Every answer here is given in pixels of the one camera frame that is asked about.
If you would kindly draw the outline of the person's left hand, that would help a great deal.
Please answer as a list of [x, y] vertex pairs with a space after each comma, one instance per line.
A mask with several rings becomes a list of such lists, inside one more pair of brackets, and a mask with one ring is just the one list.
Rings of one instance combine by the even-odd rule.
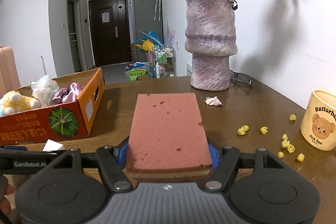
[[0, 198], [1, 198], [1, 211], [5, 215], [9, 215], [11, 213], [11, 205], [6, 196], [11, 195], [15, 192], [15, 188], [9, 184], [8, 179], [4, 175], [0, 175]]

